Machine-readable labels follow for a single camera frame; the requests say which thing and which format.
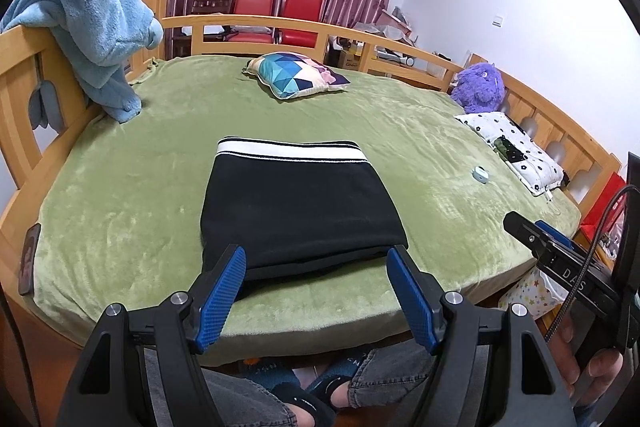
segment metal screw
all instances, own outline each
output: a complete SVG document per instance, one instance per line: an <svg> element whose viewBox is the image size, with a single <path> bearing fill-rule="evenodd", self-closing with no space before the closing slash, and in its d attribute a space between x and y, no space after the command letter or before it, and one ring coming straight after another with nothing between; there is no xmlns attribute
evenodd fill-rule
<svg viewBox="0 0 640 427"><path fill-rule="evenodd" d="M524 306L524 304L520 304L519 302L516 302L516 304L511 306L511 311L518 317L524 317L528 313L527 307Z"/></svg>
<svg viewBox="0 0 640 427"><path fill-rule="evenodd" d="M187 302L189 294L187 292L176 292L171 296L172 304L184 304Z"/></svg>
<svg viewBox="0 0 640 427"><path fill-rule="evenodd" d="M109 304L106 309L106 314L109 317L115 317L118 313L122 311L122 306L118 303Z"/></svg>
<svg viewBox="0 0 640 427"><path fill-rule="evenodd" d="M462 295L458 292L447 292L444 298L451 304L460 304L462 302Z"/></svg>

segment star-patterned bag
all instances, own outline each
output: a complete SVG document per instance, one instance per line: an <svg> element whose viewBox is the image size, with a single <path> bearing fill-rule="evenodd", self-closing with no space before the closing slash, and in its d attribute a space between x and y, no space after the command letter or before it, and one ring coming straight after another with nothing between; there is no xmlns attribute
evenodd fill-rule
<svg viewBox="0 0 640 427"><path fill-rule="evenodd" d="M506 311L510 305L519 302L527 307L536 320L562 304L567 293L567 290L549 279L545 273L533 267L516 286L500 297L498 308Z"/></svg>

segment black folded shirt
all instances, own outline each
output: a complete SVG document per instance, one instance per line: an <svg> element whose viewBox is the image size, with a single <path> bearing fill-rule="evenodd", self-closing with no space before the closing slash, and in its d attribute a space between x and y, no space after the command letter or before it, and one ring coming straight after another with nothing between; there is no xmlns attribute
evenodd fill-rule
<svg viewBox="0 0 640 427"><path fill-rule="evenodd" d="M353 142L221 140L200 228L203 270L213 268L227 245L241 245L245 285L408 246L393 201Z"/></svg>

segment white floral pillow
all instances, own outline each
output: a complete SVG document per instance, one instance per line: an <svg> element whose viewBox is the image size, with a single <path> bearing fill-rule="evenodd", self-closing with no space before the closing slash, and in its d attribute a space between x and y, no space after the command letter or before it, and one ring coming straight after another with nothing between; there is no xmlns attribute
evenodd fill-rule
<svg viewBox="0 0 640 427"><path fill-rule="evenodd" d="M518 176L534 196L559 187L564 176L561 166L504 113L458 115L455 117L478 133Z"/></svg>

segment wooden bed frame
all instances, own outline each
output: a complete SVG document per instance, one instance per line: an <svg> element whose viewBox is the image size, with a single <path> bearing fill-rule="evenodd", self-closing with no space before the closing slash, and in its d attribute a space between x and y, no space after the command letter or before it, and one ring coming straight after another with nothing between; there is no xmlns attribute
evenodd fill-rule
<svg viewBox="0 0 640 427"><path fill-rule="evenodd" d="M411 48L382 37L319 22L263 16L181 16L164 17L166 0L143 0L154 11L164 28L191 26L191 54L264 54L273 51L296 51L322 62L329 36L341 36L364 43L359 70L381 72L414 86L447 91L455 73L463 68L436 55ZM204 26L255 25L289 28L318 34L314 48L279 44L242 42L204 42ZM403 67L377 59L375 46L383 46L437 65L444 70L441 78L418 68ZM146 69L151 57L163 57L161 44L153 51L143 50L129 60L127 78L135 78ZM482 60L473 56L472 62ZM42 76L51 81L58 94L65 131L41 154L31 130L27 105ZM591 208L612 172L620 162L593 140L575 121L559 108L507 74L503 74L511 103L511 117L520 121L532 116L538 123L535 139L544 147L561 140L567 149L563 167L570 176L580 169L599 166L600 174L586 197L578 203L582 214ZM0 217L0 281L16 317L26 344L33 373L36 396L43 425L52 426L66 382L74 367L80 347L69 341L38 317L38 311L17 290L20 253L26 231L38 220L40 205L79 134L97 115L100 108L87 107L72 69L49 30L16 27L0 35L0 148L17 186L11 201ZM28 394L22 376L17 348L5 320L0 319L0 379L16 402L30 417Z"/></svg>

